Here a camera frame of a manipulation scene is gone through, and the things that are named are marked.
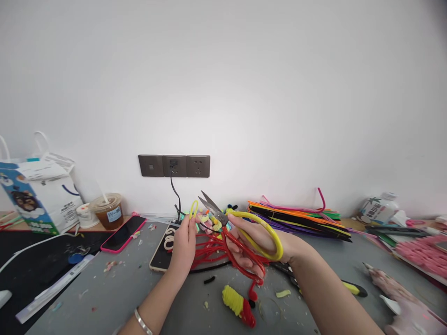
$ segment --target pink phone case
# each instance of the pink phone case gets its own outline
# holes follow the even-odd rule
[[[144,220],[143,221],[143,223],[141,224],[141,226],[139,226],[132,234],[135,234],[135,232],[137,232],[138,230],[140,230],[141,229],[141,227],[142,226],[144,226],[144,224],[146,223],[146,221],[147,221],[147,219],[146,220]],[[106,249],[106,248],[103,248],[103,245],[108,241],[108,240],[110,240],[111,238],[112,238],[112,236],[113,235],[115,235],[117,232],[118,232],[118,230],[117,231],[115,231],[102,245],[101,245],[101,251],[104,251],[104,252],[109,252],[109,253],[111,253],[111,254],[119,254],[120,252],[122,252],[123,251],[123,249],[129,244],[129,242],[130,242],[130,240],[132,240],[132,236],[129,236],[129,239],[126,241],[126,243],[124,243],[123,245],[122,245],[122,247],[119,249],[119,250],[110,250],[110,249]]]

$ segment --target bottle label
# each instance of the bottle label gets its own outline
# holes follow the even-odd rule
[[[113,211],[107,212],[107,218],[109,222],[118,220],[121,217],[121,208],[118,206]]]
[[[364,223],[377,223],[380,225],[385,225],[390,221],[396,210],[384,206],[381,204],[382,199],[380,198],[370,198],[360,210],[358,219]]]

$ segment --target silver bracelet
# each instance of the silver bracelet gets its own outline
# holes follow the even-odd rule
[[[146,332],[148,335],[152,335],[152,331],[149,329],[148,326],[144,323],[143,319],[141,318],[140,314],[138,313],[138,307],[135,308],[135,317],[138,323],[140,324],[141,328]]]

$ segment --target scissor blade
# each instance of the scissor blade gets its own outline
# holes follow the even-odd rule
[[[225,226],[228,223],[228,218],[224,213],[220,211],[219,208],[214,207],[209,202],[203,200],[201,197],[199,197],[199,200],[206,207],[206,209],[209,210],[210,213],[213,214],[213,216],[220,221],[222,226]]]
[[[214,206],[215,209],[219,210],[219,206],[216,205],[216,204],[214,203],[214,201],[211,200],[211,198],[205,194],[204,191],[201,190],[200,192],[202,192],[202,194],[203,194],[203,196],[205,197],[206,201],[207,201],[210,205]]]

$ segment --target wall outlet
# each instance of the wall outlet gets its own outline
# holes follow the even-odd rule
[[[138,155],[143,177],[164,177],[161,155]]]
[[[165,177],[171,176],[171,165],[173,177],[186,177],[186,156],[163,155],[163,171]]]
[[[188,177],[209,178],[210,156],[186,156],[186,173]]]

